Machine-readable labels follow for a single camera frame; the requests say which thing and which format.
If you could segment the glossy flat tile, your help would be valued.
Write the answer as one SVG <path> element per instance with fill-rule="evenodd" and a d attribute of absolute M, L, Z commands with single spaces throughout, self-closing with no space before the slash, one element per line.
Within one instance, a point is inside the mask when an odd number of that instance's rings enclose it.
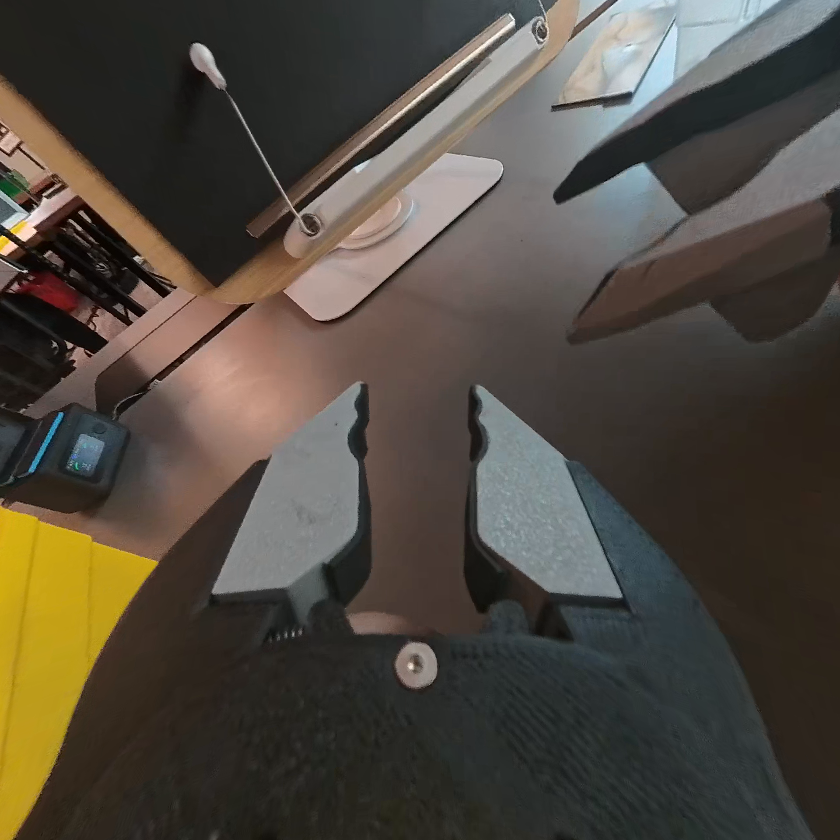
<path fill-rule="evenodd" d="M 656 2 L 611 16 L 552 110 L 632 97 L 672 29 L 676 11 L 675 3 Z"/>

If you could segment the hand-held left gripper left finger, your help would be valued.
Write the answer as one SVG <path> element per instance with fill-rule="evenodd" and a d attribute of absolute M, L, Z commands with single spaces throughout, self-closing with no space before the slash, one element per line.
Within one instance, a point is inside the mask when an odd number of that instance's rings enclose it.
<path fill-rule="evenodd" d="M 220 604 L 274 604 L 303 624 L 348 606 L 371 574 L 364 460 L 369 389 L 356 382 L 274 448 L 212 589 Z"/>

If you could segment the yellow plastic bin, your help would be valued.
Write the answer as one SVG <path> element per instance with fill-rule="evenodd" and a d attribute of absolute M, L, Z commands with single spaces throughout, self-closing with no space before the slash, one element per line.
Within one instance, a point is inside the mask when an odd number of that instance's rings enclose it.
<path fill-rule="evenodd" d="M 93 666 L 156 565 L 2 509 L 2 839 L 34 807 Z"/>

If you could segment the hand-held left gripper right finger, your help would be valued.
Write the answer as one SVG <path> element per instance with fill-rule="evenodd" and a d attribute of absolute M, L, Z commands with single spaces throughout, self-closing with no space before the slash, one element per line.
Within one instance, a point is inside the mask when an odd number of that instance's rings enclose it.
<path fill-rule="evenodd" d="M 568 460 L 481 385 L 469 390 L 468 427 L 464 575 L 477 611 L 622 604 Z"/>

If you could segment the black board with wooden frame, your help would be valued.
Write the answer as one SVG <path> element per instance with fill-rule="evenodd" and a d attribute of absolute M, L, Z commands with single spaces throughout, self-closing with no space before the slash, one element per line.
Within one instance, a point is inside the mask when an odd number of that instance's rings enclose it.
<path fill-rule="evenodd" d="M 548 65 L 579 2 L 2 2 L 2 118 L 166 279 L 273 295 Z M 215 56 L 306 237 L 225 95 Z"/>

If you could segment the black charging case with display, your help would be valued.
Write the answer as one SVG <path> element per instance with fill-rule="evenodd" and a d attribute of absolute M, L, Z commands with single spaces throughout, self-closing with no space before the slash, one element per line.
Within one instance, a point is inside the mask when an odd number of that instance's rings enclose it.
<path fill-rule="evenodd" d="M 115 419 L 77 403 L 40 418 L 1 409 L 1 497 L 74 513 L 109 497 L 130 441 Z"/>

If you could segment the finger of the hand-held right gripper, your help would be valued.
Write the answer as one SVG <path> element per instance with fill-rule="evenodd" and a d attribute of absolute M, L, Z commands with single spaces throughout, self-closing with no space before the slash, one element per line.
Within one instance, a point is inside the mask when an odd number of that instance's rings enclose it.
<path fill-rule="evenodd" d="M 838 196 L 731 200 L 609 272 L 569 340 L 601 340 L 707 303 L 745 340 L 772 341 L 812 318 L 837 280 Z"/>
<path fill-rule="evenodd" d="M 606 136 L 556 204 L 647 165 L 689 213 L 748 181 L 838 108 L 838 2 L 779 2 Z"/>

